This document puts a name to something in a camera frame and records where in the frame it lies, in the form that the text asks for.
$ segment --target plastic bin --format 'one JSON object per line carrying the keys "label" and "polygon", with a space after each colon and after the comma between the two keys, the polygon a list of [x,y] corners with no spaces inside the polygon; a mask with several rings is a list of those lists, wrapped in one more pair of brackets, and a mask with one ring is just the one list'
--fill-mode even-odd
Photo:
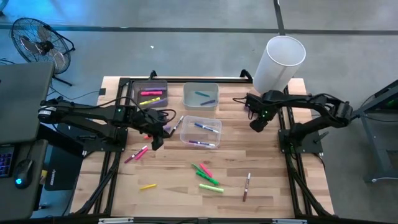
{"label": "plastic bin", "polygon": [[[150,96],[142,96],[142,91],[153,91],[153,89],[164,89],[162,90],[161,95],[150,95]],[[157,97],[160,97],[162,100],[159,103],[150,103],[147,105],[139,105],[141,108],[158,108],[158,107],[166,107],[168,105],[167,99],[167,81],[166,80],[148,80],[148,81],[138,81],[132,84],[132,95],[133,99],[138,103],[145,102],[147,100],[151,100]]]}
{"label": "plastic bin", "polygon": [[[199,91],[210,97],[201,96],[195,92]],[[215,110],[218,105],[218,85],[217,83],[186,83],[183,86],[182,103],[186,110]],[[200,104],[209,100],[216,100],[201,106]]]}
{"label": "plastic bin", "polygon": [[[195,123],[214,129],[218,131],[218,133],[195,126]],[[221,128],[222,124],[220,120],[201,118],[196,116],[185,116],[182,121],[182,130],[180,134],[180,139],[182,142],[184,142],[187,145],[215,149],[220,144]],[[210,143],[213,144],[214,146],[195,144],[190,141]]]}

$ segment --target white cylinder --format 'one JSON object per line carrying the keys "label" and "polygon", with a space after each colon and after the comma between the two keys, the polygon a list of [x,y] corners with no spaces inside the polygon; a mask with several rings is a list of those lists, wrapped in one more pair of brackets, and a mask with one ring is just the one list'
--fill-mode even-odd
{"label": "white cylinder", "polygon": [[305,48],[293,37],[277,36],[268,41],[253,85],[260,94],[282,91],[305,59]]}

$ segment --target fan grille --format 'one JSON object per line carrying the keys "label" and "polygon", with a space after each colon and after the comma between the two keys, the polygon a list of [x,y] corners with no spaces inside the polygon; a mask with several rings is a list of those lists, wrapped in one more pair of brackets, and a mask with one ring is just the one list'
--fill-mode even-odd
{"label": "fan grille", "polygon": [[30,42],[35,44],[43,42],[37,33],[38,28],[43,26],[48,27],[48,29],[46,29],[47,32],[45,33],[47,40],[52,43],[55,50],[61,52],[65,57],[64,66],[56,67],[54,71],[55,74],[63,73],[70,65],[70,53],[68,52],[69,48],[63,38],[57,35],[46,23],[31,18],[20,18],[16,20],[11,29],[12,42],[14,43],[15,48],[27,62],[55,62],[54,57],[49,53],[44,55],[40,54],[40,52],[32,53],[31,51],[27,50],[20,41],[21,37],[24,36],[27,37]]}

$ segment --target yellow marker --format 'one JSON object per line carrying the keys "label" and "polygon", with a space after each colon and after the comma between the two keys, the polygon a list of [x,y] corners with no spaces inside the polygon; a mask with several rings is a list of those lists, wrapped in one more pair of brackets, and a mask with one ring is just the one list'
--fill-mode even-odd
{"label": "yellow marker", "polygon": [[145,190],[145,189],[148,189],[148,188],[151,188],[151,187],[156,187],[156,185],[157,185],[157,184],[147,185],[147,186],[145,186],[145,187],[141,187],[140,190]]}
{"label": "yellow marker", "polygon": [[160,100],[160,97],[157,97],[157,98],[154,98],[154,99],[151,99],[151,100],[147,100],[147,101],[141,102],[139,104],[140,105],[147,105],[149,103],[153,103],[153,102],[156,102],[156,101],[159,101],[159,100]]}

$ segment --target pink marker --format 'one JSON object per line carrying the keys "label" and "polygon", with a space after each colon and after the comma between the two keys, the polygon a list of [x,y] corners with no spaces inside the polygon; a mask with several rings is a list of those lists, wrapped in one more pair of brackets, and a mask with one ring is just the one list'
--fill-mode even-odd
{"label": "pink marker", "polygon": [[145,92],[141,92],[141,96],[161,95],[161,94],[163,94],[162,91],[145,91]]}
{"label": "pink marker", "polygon": [[124,163],[128,163],[130,160],[132,160],[133,158],[135,158],[138,154],[140,154],[144,149],[147,149],[148,146],[144,146],[142,149],[140,149],[137,153],[135,153],[134,155],[128,157],[126,159],[126,161],[124,161]]}
{"label": "pink marker", "polygon": [[213,177],[213,174],[211,174],[211,172],[205,167],[205,165],[200,164],[200,168],[203,169],[203,171],[205,171],[205,173],[207,174],[207,176]]}
{"label": "pink marker", "polygon": [[142,155],[145,154],[145,152],[148,151],[148,147],[146,147],[140,154],[138,154],[138,156],[136,156],[136,160],[139,160],[139,158],[141,158]]}

